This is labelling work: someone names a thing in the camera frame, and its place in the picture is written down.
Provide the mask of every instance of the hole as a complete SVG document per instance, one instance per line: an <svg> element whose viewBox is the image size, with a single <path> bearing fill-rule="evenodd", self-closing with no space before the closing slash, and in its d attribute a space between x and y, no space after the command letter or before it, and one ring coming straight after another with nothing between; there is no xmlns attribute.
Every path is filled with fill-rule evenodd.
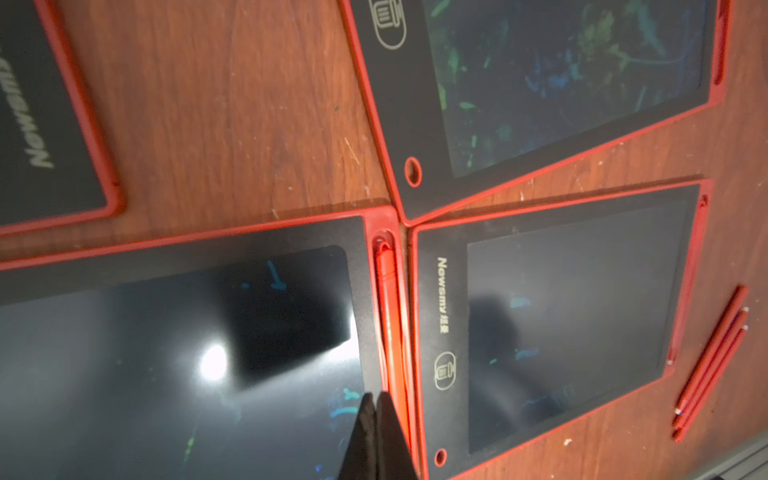
<svg viewBox="0 0 768 480"><path fill-rule="evenodd" d="M446 452L445 449L439 449L437 453L435 453L435 465L442 467L445 465L446 460L448 460L448 452Z"/></svg>
<svg viewBox="0 0 768 480"><path fill-rule="evenodd" d="M728 39L728 13L730 12L730 0L722 0L720 2L720 11L717 13L717 25L715 25L716 29L716 35L715 35L715 41L717 41L717 45L715 45L716 49L716 56L714 59L715 62L715 75L714 75L714 84L715 86L720 85L723 83L723 77L725 76L725 50L726 50L726 42Z"/></svg>
<svg viewBox="0 0 768 480"><path fill-rule="evenodd" d="M416 157L406 160L406 180L414 188L422 184L422 165Z"/></svg>

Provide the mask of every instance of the gray object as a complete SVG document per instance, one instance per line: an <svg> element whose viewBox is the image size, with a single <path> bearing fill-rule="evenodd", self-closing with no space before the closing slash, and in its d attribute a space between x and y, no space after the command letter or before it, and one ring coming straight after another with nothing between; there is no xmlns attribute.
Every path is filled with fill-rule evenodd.
<svg viewBox="0 0 768 480"><path fill-rule="evenodd" d="M705 465L684 480L765 480L768 479L768 432L763 432Z"/></svg>

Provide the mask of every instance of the red stylus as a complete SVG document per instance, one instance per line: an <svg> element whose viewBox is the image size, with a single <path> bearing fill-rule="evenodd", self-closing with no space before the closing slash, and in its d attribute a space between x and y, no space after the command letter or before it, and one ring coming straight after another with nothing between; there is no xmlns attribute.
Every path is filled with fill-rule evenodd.
<svg viewBox="0 0 768 480"><path fill-rule="evenodd" d="M379 291L379 313L386 355L387 378L389 379L389 394L392 396L392 403L395 405L400 427L410 448L395 251L386 241L382 241L376 246L376 283L378 283Z"/></svg>
<svg viewBox="0 0 768 480"><path fill-rule="evenodd" d="M744 307L741 309L741 311L739 311L739 314L736 315L736 319L730 325L728 333L726 333L723 342L717 347L717 351L715 352L712 362L707 366L707 370L704 372L704 376L701 379L701 382L697 384L696 389L691 394L690 402L688 402L685 410L683 410L682 413L675 418L674 423L672 424L674 428L678 429L685 423L694 407L701 399L704 393L704 389L707 387L707 384L710 382L710 380L714 377L715 372L717 371L717 367L721 362L723 362L723 357L728 352L730 346L733 344L733 341L736 339L736 335L739 334L741 327L743 327L746 323L747 312L749 311L750 309Z"/></svg>
<svg viewBox="0 0 768 480"><path fill-rule="evenodd" d="M736 335L736 339L733 341L730 348L728 349L728 352L725 354L725 358L723 358L723 361L717 367L717 371L712 377L712 380L710 380L710 382L707 384L707 387L704 389L703 394L699 399L699 402L695 406L693 406L693 410L691 411L690 416L688 417L688 420L683 425L680 426L680 428L674 433L674 435L672 435L675 443L680 443L685 438L685 434L688 433L688 430L690 430L690 426L694 423L694 420L699 415L699 412L701 412L701 409L704 407L704 404L707 403L707 400L710 398L712 391L715 390L717 383L720 381L720 378L725 373L725 369L728 368L728 364L730 363L730 360L733 358L733 355L736 354L736 351L739 349L739 346L741 345L742 341L744 341L744 336L746 335L747 330L748 330L748 327L746 325L743 326L741 329L739 329L739 333Z"/></svg>
<svg viewBox="0 0 768 480"><path fill-rule="evenodd" d="M698 364L696 364L694 373L691 374L690 379L688 380L688 384L685 386L683 393L680 394L680 400L678 400L677 407L674 410L677 415L683 412L685 406L692 399L694 391L704 378L707 367L710 365L710 363L712 363L712 358L715 356L717 348L723 342L723 338L728 332L728 328L733 322L733 318L736 317L736 314L741 308L741 304L744 303L744 299L749 292L750 289L746 285L739 285L736 288L736 292L733 294L733 298L728 304L728 308L726 308L720 324L715 329L710 342L707 344L707 349L704 350L701 359L699 360Z"/></svg>

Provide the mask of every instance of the red tablet frame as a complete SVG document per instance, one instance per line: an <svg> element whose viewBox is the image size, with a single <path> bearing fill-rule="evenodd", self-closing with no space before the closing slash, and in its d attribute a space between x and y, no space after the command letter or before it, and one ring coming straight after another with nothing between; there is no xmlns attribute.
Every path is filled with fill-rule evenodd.
<svg viewBox="0 0 768 480"><path fill-rule="evenodd" d="M121 245L113 245L109 247L99 247L90 250L79 250L75 252L56 253L53 255L46 255L43 257L32 257L19 260L10 260L0 263L0 271L13 270L18 268L26 268L30 266L45 265L48 263L58 263L68 260L77 260L88 257L99 257L103 255L110 255L113 253L130 252L134 250L142 250L146 248L163 247L167 245L174 245L179 243L188 243L198 240L209 240L217 237L226 237L229 235L241 235L244 233L255 233L265 230L276 230L286 227L295 227L298 225L306 225L308 223L320 223L329 220L338 220L349 217L361 217L365 225L366 232L366 247L368 251L368 267L370 271L371 280L371 295L374 306L379 305L379 293L376 288L376 270L374 268L374 249L377 240L381 237L385 237L393 246L395 252L396 262L396 278L398 280L398 297L399 297L399 313L400 313L400 329L402 332L402 358L393 359L393 364L396 369L401 369L401 372L389 372L387 369L387 362L385 358L384 344L382 341L382 326L381 319L379 317L379 309L373 309L373 318L376 321L376 342L379 348L379 367L382 374L382 388L384 390L389 389L389 382L391 379L399 378L405 379L406 384L403 386L407 392L408 399L408 411L398 411L398 416L403 418L405 416L408 421L408 432L404 432L408 443L410 445L416 444L415 436L415 413L413 411L414 405L414 389L413 389L413 373L410 368L406 366L412 365L411 360L411 341L410 341L410 329L408 321L408 303L406 296L406 282L405 282L405 269L403 267L402 255L402 241L400 239L400 230L397 220L397 212L390 206L384 207L372 207L361 210L351 210L347 212L318 215L315 217L296 218L292 220L281 220L276 222L261 223L257 225L248 225L244 227L231 227L223 230L212 230L199 233L188 233L186 235L180 235L177 237L158 238L155 240L145 240L135 243L124 243Z"/></svg>
<svg viewBox="0 0 768 480"><path fill-rule="evenodd" d="M670 377L674 373L674 362L677 359L677 354L680 350L680 344L683 339L683 331L685 330L685 322L688 314L688 306L690 304L690 296L693 291L694 280L696 278L696 269L698 267L699 254L701 251L701 247L703 245L704 233L707 228L707 217L709 215L709 205L710 205L710 199L712 197L713 181L712 180L689 180L689 181L683 181L683 182L678 182L674 184L660 185L656 187L640 188L637 190L625 190L625 191L617 192L615 194L604 194L604 195L597 195L593 197L583 197L575 200L566 200L566 201L558 202L555 204L538 205L534 207L519 208L516 210L505 210L505 211L501 211L493 214L478 215L477 217L466 217L466 218L458 218L454 220L444 220L441 222L426 223L423 225L419 225L410 231L409 272L411 274L411 278L410 278L411 308L412 308L411 315L413 319L413 322L412 322L413 323L413 327L412 327L413 328L413 331L412 331L413 360L414 360L413 368L414 368L414 371L416 372L416 374L414 374L414 386L416 390L415 391L415 399L416 399L415 411L417 415L417 428L419 429L418 448L413 449L412 453L414 455L414 458L416 458L416 456L418 456L419 458L419 465L421 466L421 471L422 471L422 480L429 480L428 462L430 462L431 459L428 457L427 451L426 451L426 447L427 447L426 436L424 433L424 425L422 423L423 417L424 417L424 404L423 404L423 397L422 397L422 379L419 375L419 372L422 371L421 338L419 333L420 332L419 330L419 269L418 269L419 233L425 230L434 230L434 229L443 228L443 227L452 227L455 225L461 225L463 223L474 223L474 222L480 222L483 220L492 220L500 217L510 217L513 215L530 214L530 213L539 212L543 210L552 210L560 207L569 207L571 205L588 204L590 202L595 202L600 200L610 200L613 198L627 197L627 196L636 195L636 194L649 194L651 192L658 192L661 190L670 190L678 187L689 187L692 185L698 185L700 188L699 202L698 202L698 208L696 209L696 213L694 214L694 221L691 226L690 240L688 245L688 254L685 261L685 270L683 272L682 280L680 281L680 295L678 296L678 299L677 299L677 310L675 312L674 325L672 328L670 349L667 355L667 366L664 368L664 374L661 376L661 378L654 380L653 382L650 382L644 386L641 386L639 389L635 389L631 392L628 392L625 395L615 400L612 400L611 402L608 402L602 406L599 406L596 409L580 417L572 419L564 423L563 425L560 425L550 430L549 432L546 432L538 437L530 439L527 442L524 442L518 445L517 447L511 450L508 450L507 452L504 452L494 457L491 460L488 460L487 462L483 462L480 465L470 468L469 470L455 477L455 478L461 478L466 476L470 472L480 469L481 467L485 466L489 462L493 462L501 457L504 457L508 455L510 452L513 452L514 450L517 450L524 445L528 445L530 443L536 442L544 438L545 436L552 435L556 431L565 428L567 425L575 423L578 420L582 420L584 417L591 415L592 413L595 413L598 410L604 409L610 404L617 402L623 399L624 397L632 395L639 390L646 389L647 387L654 385L655 383Z"/></svg>
<svg viewBox="0 0 768 480"><path fill-rule="evenodd" d="M727 59L728 47L730 44L729 43L730 18L731 18L731 12L733 7L731 5L731 0L717 0L717 17L715 20L715 33L714 33L714 54L713 54L713 61L712 61L712 75L710 77L710 97L707 103L703 105L699 105L698 107L692 108L680 114L677 114L673 117L666 118L655 124L648 125L647 127L641 128L638 131L634 131L632 133L626 134L623 137L616 138L605 144L598 145L597 147L593 147L587 151L581 152L580 154L576 154L572 157L565 158L564 160L556 162L552 165L548 165L547 167L543 167L538 170L532 171L531 173L526 174L522 177L517 177L510 181L504 182L503 184L497 185L496 187L489 188L482 192L478 192L474 195L466 197L463 200L459 200L452 204L445 205L444 207L435 209L427 214L423 214L419 217L408 218L406 217L406 212L402 205L402 199L400 198L400 191L399 191L399 188L397 187L397 182L395 178L395 171L393 170L392 162L389 159L389 151L387 150L387 147L386 147L384 132L382 130L381 122L379 121L379 114L376 110L376 99L373 97L373 89L371 88L370 80L368 77L368 70L366 68L365 58L362 55L362 46L360 45L360 41L357 36L358 35L357 26L355 24L355 19L352 12L352 5L350 4L352 0L338 0L338 1L339 1L339 6L342 12L342 17L344 20L344 25L346 27L347 41L349 42L349 46L353 53L353 61L355 63L357 76L360 83L362 99L366 104L368 119L371 123L371 130L373 132L374 140L376 141L376 148L379 151L381 163L382 163L382 166L384 167L384 173L387 180L387 185L389 186L389 192L392 195L392 200L395 204L395 207L397 208L398 214L400 215L400 220L407 227L415 227L420 223L439 217L440 215L446 214L452 210L456 210L459 207L463 207L466 204L470 204L475 200L479 200L483 197L496 194L513 185L523 184L524 182L534 177L545 174L556 168L563 167L567 164L570 164L582 158L588 157L592 154L596 154L597 152L607 150L608 148L611 148L621 142L625 142L630 140L631 138L638 137L655 128L663 127L664 125L669 125L677 120L680 120L681 118L687 117L688 115L695 114L696 112L701 111L704 108L713 107L714 105L717 105L720 102L722 102L723 98L725 97L726 59Z"/></svg>
<svg viewBox="0 0 768 480"><path fill-rule="evenodd" d="M10 233L28 232L68 223L111 217L120 213L125 206L117 172L112 164L104 136L98 127L96 114L88 99L88 90L74 61L74 52L69 45L61 16L58 14L53 0L34 0L34 3L43 30L45 30L45 36L48 38L48 44L51 46L56 59L56 65L61 72L61 78L67 88L72 109L80 124L85 146L91 156L96 177L101 185L101 190L104 192L107 204L97 210L3 225L0 226L0 237Z"/></svg>

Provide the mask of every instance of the wood grain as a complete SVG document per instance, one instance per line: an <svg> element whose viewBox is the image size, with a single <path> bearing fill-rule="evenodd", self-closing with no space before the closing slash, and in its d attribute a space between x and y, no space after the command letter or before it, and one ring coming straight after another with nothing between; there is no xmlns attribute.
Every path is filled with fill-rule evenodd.
<svg viewBox="0 0 768 480"><path fill-rule="evenodd" d="M0 260L389 202L335 0L59 0L127 196ZM739 0L724 104L468 208L713 178L675 376L472 478L675 479L768 428L768 3ZM750 333L686 441L674 400L733 288ZM565 446L564 440L572 439Z"/></svg>

